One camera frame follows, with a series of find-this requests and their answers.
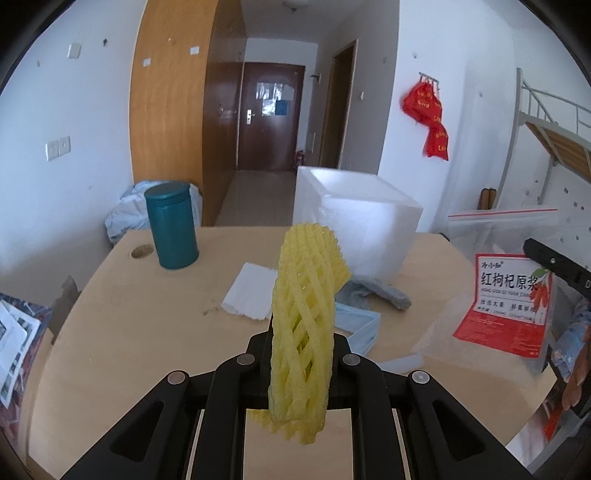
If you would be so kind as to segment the clear zip bag red label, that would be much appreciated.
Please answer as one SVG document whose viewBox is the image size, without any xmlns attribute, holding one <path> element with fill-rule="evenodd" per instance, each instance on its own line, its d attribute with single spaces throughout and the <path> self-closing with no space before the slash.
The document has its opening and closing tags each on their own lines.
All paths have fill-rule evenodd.
<svg viewBox="0 0 591 480">
<path fill-rule="evenodd" d="M 473 278 L 415 352 L 522 386 L 536 383 L 544 369 L 555 279 L 523 246 L 528 239 L 554 239 L 559 223 L 552 207 L 449 216 L 449 238 L 472 263 Z"/>
</svg>

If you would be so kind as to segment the blue face mask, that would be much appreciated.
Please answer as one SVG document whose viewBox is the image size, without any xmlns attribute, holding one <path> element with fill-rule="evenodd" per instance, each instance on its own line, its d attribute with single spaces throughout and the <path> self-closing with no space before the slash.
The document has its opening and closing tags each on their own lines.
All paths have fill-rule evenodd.
<svg viewBox="0 0 591 480">
<path fill-rule="evenodd" d="M 377 342 L 381 314 L 335 303 L 335 329 L 344 332 L 353 354 L 367 356 Z"/>
</svg>

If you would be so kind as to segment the white foam sheet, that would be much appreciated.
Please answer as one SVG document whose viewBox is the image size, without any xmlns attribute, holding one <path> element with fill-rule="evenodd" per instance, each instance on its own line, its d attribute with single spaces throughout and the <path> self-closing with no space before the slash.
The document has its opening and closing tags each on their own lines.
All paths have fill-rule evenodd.
<svg viewBox="0 0 591 480">
<path fill-rule="evenodd" d="M 252 320 L 270 319 L 276 278 L 276 270 L 246 262 L 225 295 L 221 308 L 229 314 Z"/>
</svg>

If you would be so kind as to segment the yellow foam fruit net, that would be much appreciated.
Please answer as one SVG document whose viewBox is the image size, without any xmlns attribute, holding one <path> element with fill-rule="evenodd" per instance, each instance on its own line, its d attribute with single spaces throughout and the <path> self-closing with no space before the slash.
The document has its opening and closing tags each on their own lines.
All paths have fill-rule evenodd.
<svg viewBox="0 0 591 480">
<path fill-rule="evenodd" d="M 301 223 L 284 236 L 271 301 L 269 408 L 249 415 L 312 444 L 325 427 L 334 360 L 335 294 L 351 278 L 335 233 Z"/>
</svg>

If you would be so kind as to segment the metal bunk bed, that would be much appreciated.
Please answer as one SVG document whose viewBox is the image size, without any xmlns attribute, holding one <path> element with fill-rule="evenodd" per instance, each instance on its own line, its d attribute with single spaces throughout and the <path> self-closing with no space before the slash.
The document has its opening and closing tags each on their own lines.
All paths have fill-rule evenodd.
<svg viewBox="0 0 591 480">
<path fill-rule="evenodd" d="M 516 97 L 496 206 L 540 205 L 551 188 L 568 187 L 557 169 L 590 183 L 590 110 L 532 87 L 516 70 Z"/>
</svg>

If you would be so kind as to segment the grey cloth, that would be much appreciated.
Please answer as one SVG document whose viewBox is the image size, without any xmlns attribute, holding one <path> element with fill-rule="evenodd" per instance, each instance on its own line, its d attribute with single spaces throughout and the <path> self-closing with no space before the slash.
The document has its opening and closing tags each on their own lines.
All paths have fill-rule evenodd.
<svg viewBox="0 0 591 480">
<path fill-rule="evenodd" d="M 370 309 L 370 295 L 391 303 L 397 310 L 406 311 L 411 305 L 410 297 L 401 290 L 381 280 L 353 277 L 335 294 L 335 301 L 358 309 Z"/>
</svg>

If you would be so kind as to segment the magazine on left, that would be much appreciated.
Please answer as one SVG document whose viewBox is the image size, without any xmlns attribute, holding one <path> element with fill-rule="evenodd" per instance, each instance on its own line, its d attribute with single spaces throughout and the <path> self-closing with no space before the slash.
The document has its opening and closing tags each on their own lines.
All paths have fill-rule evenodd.
<svg viewBox="0 0 591 480">
<path fill-rule="evenodd" d="M 24 393 L 53 310 L 1 294 L 1 431 L 18 445 Z"/>
</svg>

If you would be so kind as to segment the white styrofoam box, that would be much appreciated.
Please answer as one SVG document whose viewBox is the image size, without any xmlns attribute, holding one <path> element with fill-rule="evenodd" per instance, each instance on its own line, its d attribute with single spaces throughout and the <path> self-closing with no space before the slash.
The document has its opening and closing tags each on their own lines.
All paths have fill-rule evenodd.
<svg viewBox="0 0 591 480">
<path fill-rule="evenodd" d="M 377 175 L 301 166 L 293 223 L 329 227 L 352 274 L 390 283 L 410 251 L 422 206 Z"/>
</svg>

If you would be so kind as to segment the white bundle behind table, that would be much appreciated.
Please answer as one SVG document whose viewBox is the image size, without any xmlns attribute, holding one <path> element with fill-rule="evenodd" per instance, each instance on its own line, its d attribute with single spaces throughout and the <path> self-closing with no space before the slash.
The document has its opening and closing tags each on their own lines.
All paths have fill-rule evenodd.
<svg viewBox="0 0 591 480">
<path fill-rule="evenodd" d="M 147 189 L 164 182 L 142 181 L 130 187 L 107 215 L 105 228 L 108 239 L 116 245 L 130 230 L 150 229 L 144 193 Z M 197 186 L 187 183 L 190 190 L 194 226 L 201 225 L 202 198 Z"/>
</svg>

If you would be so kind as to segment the teal cylindrical tin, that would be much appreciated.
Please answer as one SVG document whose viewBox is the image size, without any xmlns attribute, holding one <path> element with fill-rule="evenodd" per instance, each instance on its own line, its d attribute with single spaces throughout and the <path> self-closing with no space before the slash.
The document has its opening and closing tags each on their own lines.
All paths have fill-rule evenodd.
<svg viewBox="0 0 591 480">
<path fill-rule="evenodd" d="M 144 193 L 150 229 L 159 264 L 183 269 L 199 256 L 189 185 L 164 182 Z"/>
</svg>

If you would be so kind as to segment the red hanging bags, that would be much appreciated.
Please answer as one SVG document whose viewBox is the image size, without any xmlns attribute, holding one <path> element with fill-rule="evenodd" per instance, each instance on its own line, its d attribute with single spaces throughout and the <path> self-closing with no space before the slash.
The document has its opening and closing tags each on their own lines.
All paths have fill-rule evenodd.
<svg viewBox="0 0 591 480">
<path fill-rule="evenodd" d="M 449 136 L 443 125 L 443 105 L 434 86 L 421 80 L 402 100 L 402 110 L 428 129 L 424 154 L 449 160 Z"/>
</svg>

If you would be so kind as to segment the red fire extinguisher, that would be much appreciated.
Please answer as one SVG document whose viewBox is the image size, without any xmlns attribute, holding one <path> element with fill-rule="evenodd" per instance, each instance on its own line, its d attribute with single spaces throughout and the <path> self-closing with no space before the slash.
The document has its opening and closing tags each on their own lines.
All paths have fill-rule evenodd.
<svg viewBox="0 0 591 480">
<path fill-rule="evenodd" d="M 305 159 L 305 152 L 304 150 L 298 150 L 297 154 L 295 154 L 295 164 L 294 164 L 294 171 L 297 171 L 298 168 L 304 165 Z"/>
</svg>

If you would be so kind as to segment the wooden wardrobe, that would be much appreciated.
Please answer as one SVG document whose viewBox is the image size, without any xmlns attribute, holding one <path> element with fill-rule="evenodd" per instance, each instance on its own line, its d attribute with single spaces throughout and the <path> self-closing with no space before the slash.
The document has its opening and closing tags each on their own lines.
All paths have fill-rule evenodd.
<svg viewBox="0 0 591 480">
<path fill-rule="evenodd" d="M 129 100 L 133 178 L 197 186 L 214 225 L 235 176 L 246 46 L 238 1 L 149 1 Z"/>
</svg>

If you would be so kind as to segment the dark brown entrance door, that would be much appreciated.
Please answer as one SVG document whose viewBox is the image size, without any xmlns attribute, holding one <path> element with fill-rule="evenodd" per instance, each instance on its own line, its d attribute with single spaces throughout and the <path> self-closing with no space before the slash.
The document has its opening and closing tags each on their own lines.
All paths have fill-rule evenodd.
<svg viewBox="0 0 591 480">
<path fill-rule="evenodd" d="M 238 128 L 239 170 L 294 169 L 303 86 L 304 66 L 245 63 Z"/>
</svg>

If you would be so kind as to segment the white wall socket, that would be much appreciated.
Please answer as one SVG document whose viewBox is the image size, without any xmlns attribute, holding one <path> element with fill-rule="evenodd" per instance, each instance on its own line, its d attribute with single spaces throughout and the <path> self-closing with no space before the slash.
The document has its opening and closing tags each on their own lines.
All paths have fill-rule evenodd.
<svg viewBox="0 0 591 480">
<path fill-rule="evenodd" d="M 45 144 L 45 156 L 47 161 L 52 161 L 71 152 L 71 140 L 69 136 L 57 140 L 48 141 Z"/>
</svg>

